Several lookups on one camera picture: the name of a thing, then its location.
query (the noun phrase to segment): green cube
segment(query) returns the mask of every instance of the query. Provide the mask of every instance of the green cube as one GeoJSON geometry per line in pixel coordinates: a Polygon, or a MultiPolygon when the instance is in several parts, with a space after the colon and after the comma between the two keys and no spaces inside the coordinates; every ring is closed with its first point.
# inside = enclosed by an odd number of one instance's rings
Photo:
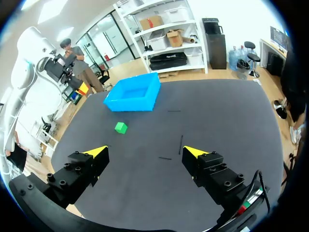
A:
{"type": "Polygon", "coordinates": [[[127,130],[127,125],[123,122],[117,122],[115,130],[120,134],[125,134],[127,130]]]}

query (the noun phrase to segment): person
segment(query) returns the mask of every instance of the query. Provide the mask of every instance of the person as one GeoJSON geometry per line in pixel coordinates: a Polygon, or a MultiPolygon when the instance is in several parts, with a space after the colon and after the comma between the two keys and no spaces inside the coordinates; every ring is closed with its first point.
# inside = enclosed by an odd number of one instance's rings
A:
{"type": "Polygon", "coordinates": [[[288,101],[288,110],[291,113],[294,125],[290,126],[290,135],[293,144],[297,144],[301,138],[301,129],[306,120],[306,76],[300,71],[293,48],[290,48],[280,83],[282,91],[288,101]]]}
{"type": "Polygon", "coordinates": [[[5,150],[5,155],[7,160],[9,160],[13,165],[15,165],[25,176],[29,176],[34,173],[38,178],[47,183],[46,175],[49,173],[47,168],[45,168],[40,162],[37,162],[29,152],[29,149],[20,145],[18,134],[15,131],[15,147],[14,151],[5,150]]]}
{"type": "Polygon", "coordinates": [[[73,74],[79,80],[84,81],[84,83],[88,86],[89,91],[87,92],[87,96],[93,94],[91,87],[93,87],[97,93],[104,91],[98,77],[84,61],[84,53],[81,48],[79,46],[71,47],[71,39],[65,39],[62,41],[60,43],[60,47],[65,50],[65,58],[67,58],[70,54],[76,55],[76,60],[73,66],[73,74]]]}

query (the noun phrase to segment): gray table surface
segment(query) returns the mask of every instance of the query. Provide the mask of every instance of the gray table surface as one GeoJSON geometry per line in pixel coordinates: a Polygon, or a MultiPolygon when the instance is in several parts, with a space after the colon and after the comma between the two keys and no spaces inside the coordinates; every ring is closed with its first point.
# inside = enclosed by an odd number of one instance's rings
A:
{"type": "MultiPolygon", "coordinates": [[[[110,163],[75,206],[88,220],[137,230],[200,232],[216,224],[223,208],[198,188],[181,163],[183,145],[217,151],[248,185],[257,169],[280,193],[283,157],[270,102],[253,81],[199,80],[163,83],[152,112],[111,112],[107,92],[90,96],[52,157],[55,171],[72,152],[109,145],[110,163]],[[114,127],[125,122],[125,135],[114,127]]],[[[259,218],[266,204],[256,211],[259,218]]]]}

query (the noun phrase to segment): white shelf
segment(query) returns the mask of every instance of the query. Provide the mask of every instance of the white shelf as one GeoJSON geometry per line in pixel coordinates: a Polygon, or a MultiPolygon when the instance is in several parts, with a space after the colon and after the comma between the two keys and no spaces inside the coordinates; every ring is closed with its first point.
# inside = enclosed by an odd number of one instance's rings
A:
{"type": "Polygon", "coordinates": [[[133,34],[129,25],[127,24],[126,20],[125,20],[125,16],[127,15],[133,15],[133,17],[135,17],[134,15],[140,13],[140,12],[145,12],[148,9],[151,8],[156,8],[156,6],[160,6],[160,10],[164,10],[164,8],[171,8],[171,6],[165,6],[166,3],[170,3],[170,2],[176,2],[176,3],[171,3],[171,5],[175,5],[177,6],[177,2],[178,0],[147,0],[145,1],[145,3],[141,6],[132,8],[130,10],[128,10],[127,12],[123,13],[121,11],[121,9],[117,6],[117,4],[114,4],[114,8],[116,10],[116,12],[118,13],[122,23],[124,24],[128,34],[130,35],[131,40],[133,41],[133,44],[136,47],[136,50],[139,54],[139,56],[141,57],[141,61],[143,62],[143,65],[146,69],[146,71],[148,73],[153,73],[153,72],[158,72],[158,73],[163,73],[163,72],[171,72],[171,71],[177,71],[177,70],[189,70],[189,69],[204,69],[205,73],[208,73],[208,67],[207,67],[207,58],[206,58],[206,49],[205,49],[205,45],[204,45],[204,40],[203,40],[203,31],[201,29],[200,23],[199,21],[197,21],[197,19],[194,16],[194,13],[192,13],[192,6],[191,6],[191,2],[190,0],[182,0],[183,3],[187,6],[187,8],[189,9],[189,11],[191,12],[193,19],[192,20],[187,20],[187,21],[183,21],[183,22],[177,22],[177,23],[167,23],[155,28],[151,28],[149,30],[144,30],[141,31],[138,34],[133,34]],[[140,46],[137,43],[137,39],[138,37],[145,35],[147,33],[159,30],[159,29],[164,29],[164,28],[169,28],[169,27],[173,27],[173,26],[178,26],[178,25],[183,25],[183,24],[195,24],[196,29],[197,29],[197,37],[199,40],[199,43],[184,43],[181,47],[168,47],[167,49],[164,50],[160,50],[160,51],[149,51],[149,52],[143,52],[140,49],[140,46]],[[202,50],[202,54],[203,54],[203,60],[204,60],[204,65],[183,65],[180,67],[173,67],[173,68],[169,68],[169,69],[161,69],[161,70],[156,70],[156,71],[152,71],[149,68],[149,64],[148,64],[148,56],[149,55],[154,55],[154,54],[159,54],[159,53],[165,53],[165,52],[169,52],[169,51],[175,51],[175,50],[183,50],[185,48],[189,48],[189,47],[200,47],[202,50]]]}
{"type": "Polygon", "coordinates": [[[137,33],[137,34],[133,35],[133,38],[137,38],[137,37],[139,37],[141,35],[153,32],[155,30],[160,30],[160,29],[164,29],[164,28],[170,28],[170,27],[178,26],[178,25],[191,24],[191,23],[196,23],[196,22],[195,22],[195,20],[192,19],[192,20],[183,21],[183,22],[163,24],[161,26],[157,26],[157,27],[154,27],[154,28],[151,28],[151,29],[148,29],[148,30],[143,30],[140,33],[137,33]]]}
{"type": "Polygon", "coordinates": [[[152,73],[166,73],[166,72],[173,72],[173,71],[179,71],[179,70],[189,70],[189,69],[204,69],[205,65],[201,64],[201,65],[182,65],[182,66],[178,66],[178,67],[172,67],[172,68],[168,68],[168,69],[159,69],[159,70],[153,70],[151,71],[152,73]]]}
{"type": "Polygon", "coordinates": [[[151,56],[151,55],[159,54],[159,53],[163,53],[163,52],[169,52],[169,51],[180,50],[180,49],[184,49],[184,48],[190,48],[190,47],[201,47],[201,44],[200,43],[196,44],[196,43],[183,42],[183,45],[181,47],[168,47],[164,50],[144,52],[143,57],[151,56]]]}
{"type": "Polygon", "coordinates": [[[122,14],[122,16],[125,17],[125,16],[131,15],[131,14],[132,14],[132,15],[133,15],[133,14],[136,14],[136,13],[142,11],[144,8],[150,8],[150,7],[152,7],[152,6],[156,6],[156,4],[158,4],[158,3],[162,2],[162,1],[167,1],[167,0],[153,0],[153,1],[147,1],[145,4],[143,4],[143,5],[141,5],[141,6],[138,6],[138,7],[134,8],[134,9],[131,9],[131,10],[128,11],[128,12],[125,12],[124,14],[122,14]]]}

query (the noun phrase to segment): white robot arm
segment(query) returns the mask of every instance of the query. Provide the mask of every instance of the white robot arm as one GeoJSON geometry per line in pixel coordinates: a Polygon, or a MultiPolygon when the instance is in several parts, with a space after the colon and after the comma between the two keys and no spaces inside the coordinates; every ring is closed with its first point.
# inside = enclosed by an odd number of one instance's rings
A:
{"type": "Polygon", "coordinates": [[[85,84],[72,74],[76,56],[71,54],[67,59],[61,55],[56,56],[56,48],[35,27],[30,27],[22,33],[17,42],[17,49],[18,57],[11,76],[13,91],[4,106],[2,122],[4,131],[0,135],[1,174],[9,173],[5,150],[14,151],[14,131],[17,118],[29,89],[38,77],[56,86],[56,83],[60,81],[68,83],[74,90],[80,90],[80,87],[83,87],[83,92],[79,91],[82,94],[87,91],[85,84]],[[54,81],[40,74],[44,70],[54,81]]]}

